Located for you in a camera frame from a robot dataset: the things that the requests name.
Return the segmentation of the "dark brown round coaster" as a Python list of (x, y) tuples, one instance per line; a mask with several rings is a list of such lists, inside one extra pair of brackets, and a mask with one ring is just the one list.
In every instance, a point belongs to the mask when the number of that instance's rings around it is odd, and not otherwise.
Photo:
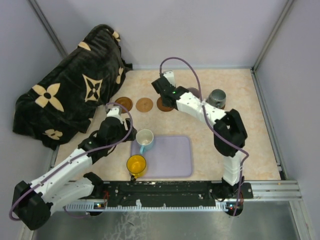
[(156, 105), (157, 105), (157, 108), (158, 108), (160, 111), (162, 111), (162, 112), (170, 112), (170, 111), (172, 111), (172, 110), (174, 109), (173, 107), (164, 106), (161, 97), (159, 97), (159, 98), (157, 99)]

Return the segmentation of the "purple mug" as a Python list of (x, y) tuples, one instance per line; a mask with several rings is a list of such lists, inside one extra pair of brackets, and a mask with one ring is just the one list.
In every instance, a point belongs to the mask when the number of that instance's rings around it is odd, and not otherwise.
[(189, 92), (191, 92), (196, 98), (200, 99), (200, 91), (195, 87), (188, 87)]

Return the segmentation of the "light wooden coaster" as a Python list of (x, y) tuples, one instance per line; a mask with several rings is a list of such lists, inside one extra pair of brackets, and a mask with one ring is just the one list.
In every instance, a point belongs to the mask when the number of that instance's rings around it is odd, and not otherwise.
[(136, 102), (136, 109), (141, 113), (147, 113), (153, 108), (153, 101), (148, 97), (142, 97)]

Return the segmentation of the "white and blue mug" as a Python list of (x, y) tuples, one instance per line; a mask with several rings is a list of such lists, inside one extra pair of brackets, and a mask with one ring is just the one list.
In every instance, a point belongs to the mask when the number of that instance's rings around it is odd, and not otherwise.
[(154, 145), (154, 134), (149, 129), (142, 129), (136, 133), (135, 140), (139, 145), (139, 153), (145, 154)]

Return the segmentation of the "yellow mug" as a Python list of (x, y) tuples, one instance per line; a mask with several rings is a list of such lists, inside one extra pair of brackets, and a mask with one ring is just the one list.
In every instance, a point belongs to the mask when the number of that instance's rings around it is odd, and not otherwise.
[(142, 155), (132, 155), (126, 162), (126, 168), (130, 174), (130, 181), (134, 182), (146, 174), (148, 170), (147, 161)]

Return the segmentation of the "grey-green mug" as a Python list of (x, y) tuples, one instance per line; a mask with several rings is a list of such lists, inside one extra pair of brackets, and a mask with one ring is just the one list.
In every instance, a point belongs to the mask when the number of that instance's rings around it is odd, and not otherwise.
[(217, 108), (217, 106), (223, 106), (226, 104), (226, 93), (221, 89), (214, 89), (208, 96), (206, 102), (211, 106)]

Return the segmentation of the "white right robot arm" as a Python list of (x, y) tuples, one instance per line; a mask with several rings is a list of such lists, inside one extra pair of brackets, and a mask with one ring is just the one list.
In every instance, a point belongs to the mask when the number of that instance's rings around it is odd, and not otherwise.
[(223, 192), (229, 198), (240, 198), (243, 164), (249, 153), (243, 150), (248, 134), (239, 112), (216, 108), (187, 88), (176, 87), (173, 73), (161, 73), (151, 84), (165, 107), (193, 116), (212, 130), (214, 147), (223, 156)]

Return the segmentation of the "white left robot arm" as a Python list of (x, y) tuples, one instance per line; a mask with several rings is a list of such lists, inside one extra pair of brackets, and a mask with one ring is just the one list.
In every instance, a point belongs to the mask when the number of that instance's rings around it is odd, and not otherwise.
[(121, 114), (119, 106), (112, 107), (99, 129), (84, 139), (70, 156), (30, 183), (19, 182), (13, 191), (10, 219), (22, 221), (29, 230), (37, 230), (69, 203), (88, 196), (101, 197), (103, 180), (92, 172), (69, 186), (66, 183), (107, 157), (120, 143), (135, 140), (133, 118), (123, 119)]

